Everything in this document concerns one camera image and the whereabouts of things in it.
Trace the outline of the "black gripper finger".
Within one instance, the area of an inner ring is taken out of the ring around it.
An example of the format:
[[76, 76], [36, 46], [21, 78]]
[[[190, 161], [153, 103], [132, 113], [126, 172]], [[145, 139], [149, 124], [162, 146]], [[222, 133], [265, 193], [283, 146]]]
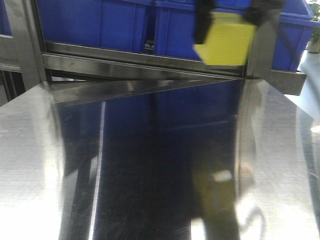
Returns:
[[284, 0], [252, 0], [243, 13], [243, 19], [255, 26], [260, 26], [270, 18], [272, 10], [281, 10]]
[[215, 0], [195, 1], [195, 25], [193, 31], [194, 43], [202, 45], [205, 42], [213, 18], [211, 11], [216, 8]]

